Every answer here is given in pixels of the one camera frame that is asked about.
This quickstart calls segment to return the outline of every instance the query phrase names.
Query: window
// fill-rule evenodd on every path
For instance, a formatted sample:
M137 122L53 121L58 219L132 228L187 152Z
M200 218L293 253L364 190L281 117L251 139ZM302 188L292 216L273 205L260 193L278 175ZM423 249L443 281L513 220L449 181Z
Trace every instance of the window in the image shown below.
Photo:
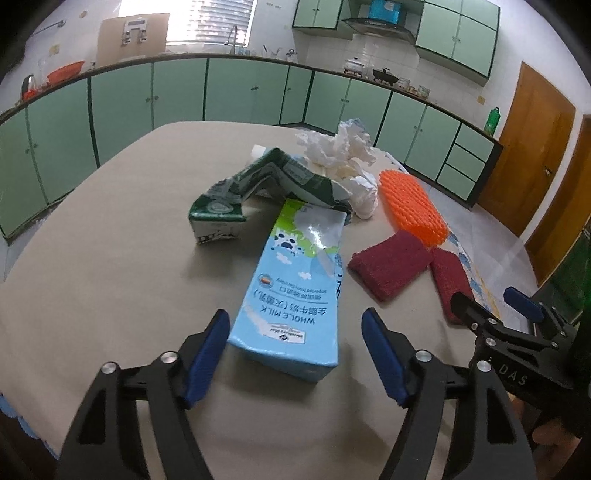
M223 44L237 25L236 45L245 46L255 6L256 0L122 0L119 16L170 13L167 43Z

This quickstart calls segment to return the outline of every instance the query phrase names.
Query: green bottle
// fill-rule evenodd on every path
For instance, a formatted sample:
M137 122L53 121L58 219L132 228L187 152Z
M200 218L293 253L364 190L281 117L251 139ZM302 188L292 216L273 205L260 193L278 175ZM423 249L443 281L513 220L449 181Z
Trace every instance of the green bottle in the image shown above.
M488 120L486 121L486 125L484 126L484 133L492 137L495 134L496 126L499 124L500 119L501 112L499 111L498 107L495 107L488 114Z

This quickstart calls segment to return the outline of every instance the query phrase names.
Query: human hand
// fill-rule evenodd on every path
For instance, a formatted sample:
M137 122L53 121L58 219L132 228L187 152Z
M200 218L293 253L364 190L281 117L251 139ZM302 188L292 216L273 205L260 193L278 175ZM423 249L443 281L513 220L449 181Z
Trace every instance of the human hand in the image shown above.
M519 398L515 398L512 405L517 417L521 420L525 403ZM538 480L553 479L577 449L580 442L579 438L564 428L560 419L550 420L548 423L536 428L532 434L532 440L538 445L547 447L535 462Z

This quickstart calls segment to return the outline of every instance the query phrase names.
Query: blue gripper pad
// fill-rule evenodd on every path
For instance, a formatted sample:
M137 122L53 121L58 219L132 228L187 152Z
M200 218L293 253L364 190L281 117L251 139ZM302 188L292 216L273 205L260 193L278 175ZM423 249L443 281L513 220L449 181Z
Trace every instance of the blue gripper pad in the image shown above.
M384 323L372 309L366 310L361 317L361 333L387 395L405 407L408 391L404 382L404 366L386 337Z
M517 310L531 322L541 323L544 320L544 311L542 308L515 287L507 287L503 294L503 300L505 300L507 305Z
M212 323L201 335L206 335L206 337L189 368L187 389L184 395L185 401L190 406L203 399L212 382L213 373L230 335L228 314L219 310Z

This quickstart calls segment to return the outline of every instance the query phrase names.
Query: cloud graphic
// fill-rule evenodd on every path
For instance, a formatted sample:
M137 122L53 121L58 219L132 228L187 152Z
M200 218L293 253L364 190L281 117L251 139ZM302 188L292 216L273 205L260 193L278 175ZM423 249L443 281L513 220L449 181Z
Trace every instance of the cloud graphic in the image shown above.
M284 263L285 265L291 265L291 260L289 258L287 258L281 252L277 252L277 260L279 260L280 262Z

